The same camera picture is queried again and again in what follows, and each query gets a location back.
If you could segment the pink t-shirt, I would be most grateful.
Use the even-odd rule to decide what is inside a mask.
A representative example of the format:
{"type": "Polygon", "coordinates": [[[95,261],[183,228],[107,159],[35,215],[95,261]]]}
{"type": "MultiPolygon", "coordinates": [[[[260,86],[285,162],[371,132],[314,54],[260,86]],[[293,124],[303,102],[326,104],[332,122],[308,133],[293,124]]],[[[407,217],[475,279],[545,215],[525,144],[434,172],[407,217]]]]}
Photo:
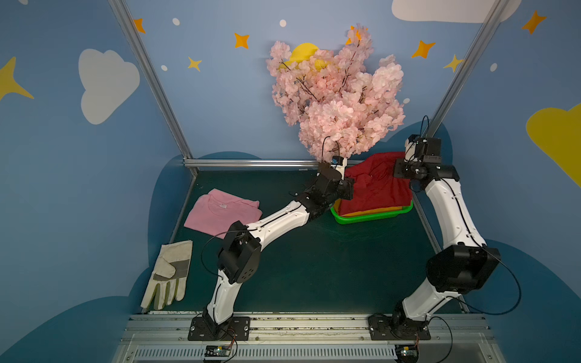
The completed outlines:
{"type": "Polygon", "coordinates": [[[239,198],[218,189],[200,196],[189,212],[184,227],[224,238],[224,233],[235,222],[247,225],[262,216],[259,201],[239,198]]]}

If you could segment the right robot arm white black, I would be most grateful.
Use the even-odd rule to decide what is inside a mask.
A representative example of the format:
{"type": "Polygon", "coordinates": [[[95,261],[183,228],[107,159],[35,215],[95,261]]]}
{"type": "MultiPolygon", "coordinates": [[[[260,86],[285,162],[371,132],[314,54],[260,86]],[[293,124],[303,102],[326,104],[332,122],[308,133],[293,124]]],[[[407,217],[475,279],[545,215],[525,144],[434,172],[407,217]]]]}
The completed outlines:
{"type": "Polygon", "coordinates": [[[442,233],[442,250],[427,261],[425,280],[397,304],[390,322],[393,329],[422,329],[451,299],[481,289],[501,255],[496,248],[487,247],[475,227],[454,166],[399,159],[393,175],[419,183],[434,207],[442,233]]]}

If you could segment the dark red t-shirt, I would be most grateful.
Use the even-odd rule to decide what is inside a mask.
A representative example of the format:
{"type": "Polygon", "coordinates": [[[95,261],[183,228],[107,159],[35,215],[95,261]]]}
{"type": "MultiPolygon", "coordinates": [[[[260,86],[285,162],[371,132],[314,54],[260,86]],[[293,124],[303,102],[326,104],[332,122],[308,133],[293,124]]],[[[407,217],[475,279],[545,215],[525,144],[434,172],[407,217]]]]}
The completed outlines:
{"type": "Polygon", "coordinates": [[[341,201],[338,214],[409,206],[412,202],[409,181],[393,177],[396,160],[402,158],[402,151],[373,154],[347,168],[345,176],[355,181],[354,194],[352,200],[341,201]]]}

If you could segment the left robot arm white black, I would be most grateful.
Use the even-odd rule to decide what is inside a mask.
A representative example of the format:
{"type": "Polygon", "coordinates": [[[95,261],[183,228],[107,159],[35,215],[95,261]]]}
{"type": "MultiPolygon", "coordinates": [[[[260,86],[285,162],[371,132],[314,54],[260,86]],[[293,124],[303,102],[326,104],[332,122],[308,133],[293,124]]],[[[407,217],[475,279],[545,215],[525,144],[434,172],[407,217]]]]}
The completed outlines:
{"type": "Polygon", "coordinates": [[[204,309],[206,324],[225,328],[234,314],[234,305],[243,283],[257,271],[263,250],[279,237],[319,218],[338,200],[353,198],[354,180],[345,176],[347,159],[331,158],[319,167],[316,179],[305,191],[276,213],[248,225],[233,223],[221,233],[217,282],[213,297],[204,309]]]}

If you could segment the orange t-shirt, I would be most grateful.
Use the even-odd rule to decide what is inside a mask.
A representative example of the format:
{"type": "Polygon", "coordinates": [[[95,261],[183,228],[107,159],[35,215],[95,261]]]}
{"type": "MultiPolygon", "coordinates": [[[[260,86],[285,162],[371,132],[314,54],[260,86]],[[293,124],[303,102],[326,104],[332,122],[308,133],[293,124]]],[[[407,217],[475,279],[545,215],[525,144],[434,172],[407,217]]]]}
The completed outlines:
{"type": "Polygon", "coordinates": [[[345,218],[355,218],[355,217],[359,217],[359,216],[370,216],[370,215],[377,215],[377,214],[381,214],[381,213],[391,213],[391,212],[395,212],[395,211],[400,211],[403,208],[404,207],[386,207],[386,208],[378,208],[378,209],[373,209],[373,210],[363,210],[363,211],[358,211],[358,212],[343,213],[343,214],[339,214],[339,216],[342,216],[345,218]]]}

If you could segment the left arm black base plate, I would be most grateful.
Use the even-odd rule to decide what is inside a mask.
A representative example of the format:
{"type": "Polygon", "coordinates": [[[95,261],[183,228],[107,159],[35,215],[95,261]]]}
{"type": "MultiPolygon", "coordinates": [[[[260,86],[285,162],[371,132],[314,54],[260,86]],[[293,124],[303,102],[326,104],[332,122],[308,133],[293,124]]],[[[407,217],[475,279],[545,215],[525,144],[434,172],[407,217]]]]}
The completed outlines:
{"type": "Polygon", "coordinates": [[[201,316],[192,319],[187,336],[188,341],[248,341],[251,328],[249,317],[231,317],[218,325],[210,317],[201,316]]]}

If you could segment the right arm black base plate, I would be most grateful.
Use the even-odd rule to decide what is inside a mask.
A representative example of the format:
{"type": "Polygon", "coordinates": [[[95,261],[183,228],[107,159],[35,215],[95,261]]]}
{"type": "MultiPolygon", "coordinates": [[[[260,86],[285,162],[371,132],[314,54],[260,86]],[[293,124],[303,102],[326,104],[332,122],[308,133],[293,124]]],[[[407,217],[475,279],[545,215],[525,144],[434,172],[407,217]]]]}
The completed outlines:
{"type": "Polygon", "coordinates": [[[427,322],[408,319],[405,316],[373,314],[368,317],[372,340],[430,340],[427,322]]]}

